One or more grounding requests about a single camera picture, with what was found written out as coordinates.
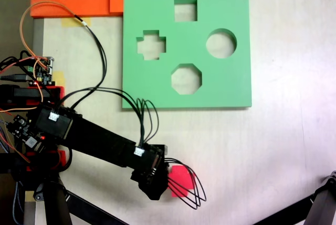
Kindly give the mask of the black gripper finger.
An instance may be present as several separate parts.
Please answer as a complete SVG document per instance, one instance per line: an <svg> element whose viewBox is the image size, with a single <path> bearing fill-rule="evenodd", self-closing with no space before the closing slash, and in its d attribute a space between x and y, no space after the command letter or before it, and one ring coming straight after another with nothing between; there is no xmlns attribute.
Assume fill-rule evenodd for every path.
<svg viewBox="0 0 336 225"><path fill-rule="evenodd" d="M155 181L139 183L139 188L150 200L160 200L162 194L168 188L168 181Z"/></svg>

